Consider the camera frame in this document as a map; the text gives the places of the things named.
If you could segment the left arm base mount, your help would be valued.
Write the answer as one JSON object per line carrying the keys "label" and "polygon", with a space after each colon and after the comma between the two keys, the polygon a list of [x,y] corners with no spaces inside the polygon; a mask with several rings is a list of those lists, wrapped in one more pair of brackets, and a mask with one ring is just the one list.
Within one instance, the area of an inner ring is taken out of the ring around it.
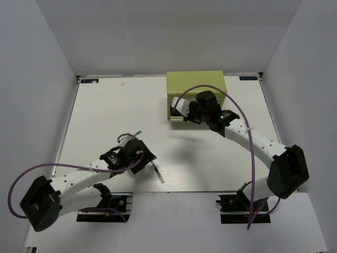
{"label": "left arm base mount", "polygon": [[77,222],[125,223],[132,211],[131,193],[112,194],[96,207],[88,207],[77,212]]}

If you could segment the blue refill pen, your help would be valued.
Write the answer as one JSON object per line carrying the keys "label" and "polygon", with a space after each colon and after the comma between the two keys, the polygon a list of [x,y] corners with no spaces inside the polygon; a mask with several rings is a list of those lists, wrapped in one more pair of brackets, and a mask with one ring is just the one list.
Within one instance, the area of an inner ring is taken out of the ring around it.
{"label": "blue refill pen", "polygon": [[164,183],[165,183],[165,180],[163,179],[162,175],[160,174],[160,172],[159,172],[159,170],[158,170],[156,164],[155,164],[153,161],[151,161],[151,164],[152,164],[152,167],[153,167],[153,169],[155,170],[155,172],[156,172],[156,174],[157,174],[157,176],[158,176],[158,178],[159,178],[161,184],[164,184]]}

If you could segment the green metal tool chest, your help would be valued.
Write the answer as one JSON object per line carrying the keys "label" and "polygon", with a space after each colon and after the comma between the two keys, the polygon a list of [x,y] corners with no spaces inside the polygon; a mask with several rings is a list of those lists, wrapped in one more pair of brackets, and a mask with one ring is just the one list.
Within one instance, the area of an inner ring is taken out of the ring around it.
{"label": "green metal tool chest", "polygon": [[172,108],[173,99],[196,85],[212,85],[226,92],[227,86],[222,71],[187,71],[166,73],[167,118],[181,121],[183,118]]}

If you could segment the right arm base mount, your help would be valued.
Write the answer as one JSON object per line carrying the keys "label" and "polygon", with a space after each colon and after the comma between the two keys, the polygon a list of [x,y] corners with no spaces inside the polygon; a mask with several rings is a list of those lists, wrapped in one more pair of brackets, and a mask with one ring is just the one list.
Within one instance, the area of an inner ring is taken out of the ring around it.
{"label": "right arm base mount", "polygon": [[[241,205],[237,201],[236,194],[219,195],[216,205],[220,208],[221,224],[246,224],[249,221],[249,207]],[[268,213],[269,206],[266,203],[261,209],[253,223],[271,223],[271,218]]]}

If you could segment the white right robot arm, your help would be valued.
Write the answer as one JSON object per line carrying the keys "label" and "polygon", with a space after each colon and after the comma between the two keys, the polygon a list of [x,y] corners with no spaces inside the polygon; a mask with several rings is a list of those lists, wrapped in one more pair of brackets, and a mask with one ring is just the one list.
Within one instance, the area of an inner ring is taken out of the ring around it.
{"label": "white right robot arm", "polygon": [[302,148],[297,145],[287,147],[248,128],[239,115],[221,109],[212,91],[197,94],[194,101],[174,98],[171,107],[185,121],[205,123],[211,131],[253,151],[269,169],[267,177],[252,180],[239,188],[237,202],[242,209],[250,210],[257,200],[271,196],[287,199],[308,181],[309,172]]}

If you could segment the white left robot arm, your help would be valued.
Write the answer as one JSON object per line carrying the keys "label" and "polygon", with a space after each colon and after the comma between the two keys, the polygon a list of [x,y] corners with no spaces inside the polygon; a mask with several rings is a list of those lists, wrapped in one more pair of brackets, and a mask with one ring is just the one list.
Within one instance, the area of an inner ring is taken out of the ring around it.
{"label": "white left robot arm", "polygon": [[73,166],[73,172],[51,179],[36,178],[20,207],[36,232],[74,211],[121,216],[126,196],[113,195],[104,181],[126,171],[136,174],[156,158],[142,140],[126,138],[87,167]]}

